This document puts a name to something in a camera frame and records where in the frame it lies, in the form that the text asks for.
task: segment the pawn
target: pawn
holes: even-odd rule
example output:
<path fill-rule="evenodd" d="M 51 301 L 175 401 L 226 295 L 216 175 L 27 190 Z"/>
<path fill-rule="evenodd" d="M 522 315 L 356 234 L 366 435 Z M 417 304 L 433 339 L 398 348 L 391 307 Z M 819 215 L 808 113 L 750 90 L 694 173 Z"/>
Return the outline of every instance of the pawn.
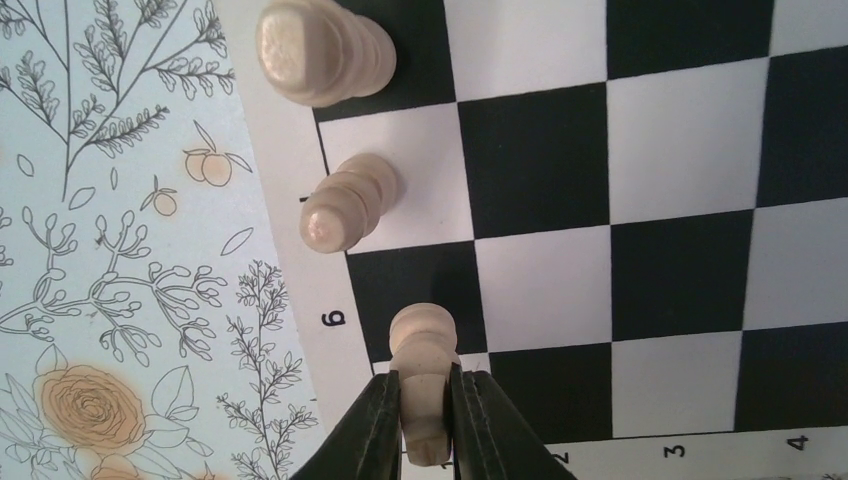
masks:
<path fill-rule="evenodd" d="M 381 157 L 356 155 L 321 181 L 303 204 L 300 236 L 319 253 L 348 250 L 394 205 L 397 176 Z"/>
<path fill-rule="evenodd" d="M 391 370 L 400 380 L 400 422 L 409 462 L 441 465 L 450 458 L 445 418 L 445 385 L 456 354 L 451 314 L 432 303 L 410 305 L 389 327 Z"/>
<path fill-rule="evenodd" d="M 382 27 L 332 0 L 273 0 L 259 19 L 256 43 L 271 85 L 309 107 L 379 92 L 397 62 Z"/>

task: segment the number 4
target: number 4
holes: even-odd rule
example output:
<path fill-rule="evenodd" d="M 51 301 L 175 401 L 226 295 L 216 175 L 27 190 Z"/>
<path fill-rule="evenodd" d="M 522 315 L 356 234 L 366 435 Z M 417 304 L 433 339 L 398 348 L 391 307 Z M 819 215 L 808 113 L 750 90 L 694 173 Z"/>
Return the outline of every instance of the number 4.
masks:
<path fill-rule="evenodd" d="M 801 435 L 798 438 L 790 438 L 789 440 L 786 440 L 786 443 L 795 450 L 803 452 L 804 444 L 807 443 L 807 440 L 809 440 L 809 438 Z"/>

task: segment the black square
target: black square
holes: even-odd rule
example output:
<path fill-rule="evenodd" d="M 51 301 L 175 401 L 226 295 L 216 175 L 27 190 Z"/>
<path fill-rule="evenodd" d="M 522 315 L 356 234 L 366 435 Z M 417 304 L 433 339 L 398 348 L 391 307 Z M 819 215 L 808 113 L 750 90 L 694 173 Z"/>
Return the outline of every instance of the black square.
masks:
<path fill-rule="evenodd" d="M 612 226 L 614 340 L 742 329 L 753 211 Z"/>
<path fill-rule="evenodd" d="M 371 362 L 391 360 L 392 318 L 419 302 L 441 305 L 453 315 L 458 353 L 486 351 L 474 242 L 348 255 L 347 266 Z"/>
<path fill-rule="evenodd" d="M 773 0 L 608 0 L 609 78 L 765 57 Z"/>
<path fill-rule="evenodd" d="M 848 196 L 848 47 L 771 59 L 758 206 Z"/>
<path fill-rule="evenodd" d="M 736 431 L 848 425 L 848 323 L 745 332 Z"/>
<path fill-rule="evenodd" d="M 442 2 L 339 0 L 338 3 L 386 30 L 395 44 L 397 67 L 391 82 L 376 94 L 314 109 L 317 121 L 450 103 L 456 99 Z"/>
<path fill-rule="evenodd" d="M 490 353 L 492 376 L 546 444 L 612 438 L 610 344 Z"/>
<path fill-rule="evenodd" d="M 462 102 L 475 238 L 609 223 L 604 84 Z"/>

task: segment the orange flower illustration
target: orange flower illustration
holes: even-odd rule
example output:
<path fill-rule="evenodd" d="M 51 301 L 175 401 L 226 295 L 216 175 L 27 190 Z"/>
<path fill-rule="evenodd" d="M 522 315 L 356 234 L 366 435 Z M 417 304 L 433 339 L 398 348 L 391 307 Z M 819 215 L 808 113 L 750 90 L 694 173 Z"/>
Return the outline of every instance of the orange flower illustration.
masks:
<path fill-rule="evenodd" d="M 142 480 L 135 466 L 120 455 L 109 455 L 91 471 L 91 480 Z"/>
<path fill-rule="evenodd" d="M 127 455 L 144 441 L 141 400 L 108 373 L 87 365 L 56 370 L 36 379 L 36 392 L 47 420 L 74 446 Z"/>

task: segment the white square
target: white square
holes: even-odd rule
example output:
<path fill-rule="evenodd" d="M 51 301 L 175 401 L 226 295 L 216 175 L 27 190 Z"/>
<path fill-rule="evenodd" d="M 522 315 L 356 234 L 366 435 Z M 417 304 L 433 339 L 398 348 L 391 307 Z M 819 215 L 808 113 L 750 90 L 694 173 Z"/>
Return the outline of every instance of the white square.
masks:
<path fill-rule="evenodd" d="M 732 431 L 742 332 L 612 345 L 614 437 Z"/>
<path fill-rule="evenodd" d="M 457 100 L 603 82 L 606 2 L 448 0 Z"/>
<path fill-rule="evenodd" d="M 358 153 L 395 167 L 397 204 L 351 253 L 474 238 L 456 104 L 378 113 L 321 123 L 330 171 Z"/>
<path fill-rule="evenodd" d="M 490 352 L 612 339 L 608 225 L 477 240 Z"/>
<path fill-rule="evenodd" d="M 777 0 L 771 27 L 771 54 L 848 45 L 848 1 Z"/>
<path fill-rule="evenodd" d="M 848 320 L 848 199 L 754 212 L 746 330 Z"/>
<path fill-rule="evenodd" d="M 768 59 L 609 82 L 610 218 L 753 208 Z"/>

